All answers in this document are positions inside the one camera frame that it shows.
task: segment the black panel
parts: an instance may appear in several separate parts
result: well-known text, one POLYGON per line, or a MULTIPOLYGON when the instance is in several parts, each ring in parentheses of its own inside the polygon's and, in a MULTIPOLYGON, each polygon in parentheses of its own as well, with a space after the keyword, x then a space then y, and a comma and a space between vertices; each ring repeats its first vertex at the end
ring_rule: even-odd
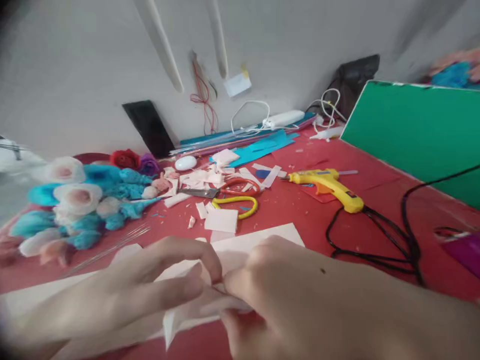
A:
POLYGON ((122 106, 153 156, 168 157, 169 152, 174 149, 174 144, 154 104, 150 100, 145 100, 125 103, 122 106))

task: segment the green board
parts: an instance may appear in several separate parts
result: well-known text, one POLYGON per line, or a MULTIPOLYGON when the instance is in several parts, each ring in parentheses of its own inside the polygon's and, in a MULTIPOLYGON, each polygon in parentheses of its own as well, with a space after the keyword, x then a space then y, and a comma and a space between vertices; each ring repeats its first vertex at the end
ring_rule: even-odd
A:
MULTIPOLYGON (((480 164, 480 91, 369 81, 341 137, 424 182, 480 164)), ((435 187, 480 209, 480 170, 435 187)))

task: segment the scissors blade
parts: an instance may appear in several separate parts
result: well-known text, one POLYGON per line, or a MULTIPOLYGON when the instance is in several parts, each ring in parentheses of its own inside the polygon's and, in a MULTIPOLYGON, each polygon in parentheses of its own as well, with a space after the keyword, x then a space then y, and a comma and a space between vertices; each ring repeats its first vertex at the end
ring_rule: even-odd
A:
POLYGON ((200 198, 207 198, 207 199, 213 199, 217 194, 220 192, 220 189, 206 189, 206 190, 200 190, 200 189, 181 189, 178 191, 179 193, 187 194, 187 195, 192 195, 192 196, 197 196, 200 198))

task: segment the white cable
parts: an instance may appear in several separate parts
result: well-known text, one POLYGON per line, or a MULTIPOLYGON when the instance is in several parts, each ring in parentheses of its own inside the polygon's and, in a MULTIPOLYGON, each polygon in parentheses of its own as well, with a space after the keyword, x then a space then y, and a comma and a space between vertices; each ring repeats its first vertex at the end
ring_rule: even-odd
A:
MULTIPOLYGON (((347 122, 347 119, 345 118, 345 116, 343 116, 340 111, 338 111, 337 109, 337 105, 340 101, 340 91, 338 91, 336 88, 329 88, 328 90, 326 90, 322 95, 321 95, 321 98, 320 99, 317 99, 317 100, 314 100, 312 101, 312 103, 308 106, 308 107, 311 107, 313 104, 315 104, 316 102, 319 102, 320 105, 321 105, 321 109, 323 110, 323 112, 325 113, 325 115, 327 115, 329 118, 330 118, 330 121, 328 122, 328 125, 323 125, 323 124, 318 124, 318 126, 320 126, 321 128, 327 128, 327 129, 330 129, 333 125, 335 125, 335 118, 334 118, 334 115, 335 113, 337 113, 345 122, 347 122), (330 92, 330 91, 333 91, 337 94, 337 98, 336 98, 336 101, 334 104, 332 104, 330 101, 326 101, 324 100, 324 97, 325 95, 330 92), (328 105, 331 107, 331 113, 328 113, 326 110, 325 110, 325 105, 328 105)), ((316 120, 313 122, 313 128, 315 129, 315 132, 318 133, 319 131, 317 130, 317 124, 316 124, 316 120)))
POLYGON ((270 106, 265 102, 265 101, 261 101, 261 100, 247 100, 245 101, 239 108, 237 111, 235 111, 235 113, 233 114, 233 116, 231 117, 230 119, 230 127, 231 127, 231 132, 235 135, 236 138, 246 138, 246 137, 250 137, 252 135, 256 135, 258 134, 259 132, 261 132, 262 130, 264 130, 264 125, 262 124, 261 128, 259 129, 246 129, 245 131, 249 132, 249 131, 256 131, 256 133, 254 134, 248 134, 248 135, 245 135, 245 136, 238 136, 235 134, 235 130, 234 130, 234 118, 235 116, 237 116, 237 114, 239 113, 240 110, 243 109, 243 107, 249 103, 256 103, 256 104, 261 104, 261 105, 265 105, 266 106, 266 109, 267 109, 267 113, 266 113, 266 118, 265 119, 268 119, 269 116, 270 116, 270 106))
MULTIPOLYGON (((235 113, 231 117, 231 119, 230 119, 231 132, 235 135, 236 138, 247 138, 247 137, 257 135, 259 132, 262 132, 262 131, 267 131, 267 130, 273 131, 273 130, 278 130, 278 129, 286 129, 286 130, 291 130, 292 129, 291 127, 274 127, 274 128, 265 127, 265 122, 266 122, 266 120, 268 120, 269 117, 270 117, 270 106, 269 106, 269 104, 267 104, 265 101, 261 101, 261 100, 247 100, 238 108, 237 111, 235 111, 235 113), (240 129, 245 130, 247 133, 248 132, 255 132, 255 133, 249 133, 248 135, 245 135, 245 136, 238 136, 238 135, 235 134, 235 130, 234 130, 234 118, 235 118, 235 116, 237 116, 239 111, 248 103, 257 103, 257 104, 265 105, 266 108, 267 108, 266 118, 263 120, 262 126, 260 128, 246 128, 246 129, 244 129, 243 127, 240 127, 240 129)), ((300 129, 295 124, 292 124, 292 126, 295 129, 300 129)))

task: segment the glue gun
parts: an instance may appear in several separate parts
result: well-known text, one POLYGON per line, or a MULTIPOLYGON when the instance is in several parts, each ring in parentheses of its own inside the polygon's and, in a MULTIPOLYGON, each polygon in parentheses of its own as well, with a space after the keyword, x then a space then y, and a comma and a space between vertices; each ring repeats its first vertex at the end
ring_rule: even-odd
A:
POLYGON ((282 177, 295 184, 315 184, 316 194, 333 194, 347 213, 359 213, 364 208, 364 202, 338 179, 340 175, 356 174, 357 171, 341 171, 335 169, 297 171, 282 177))

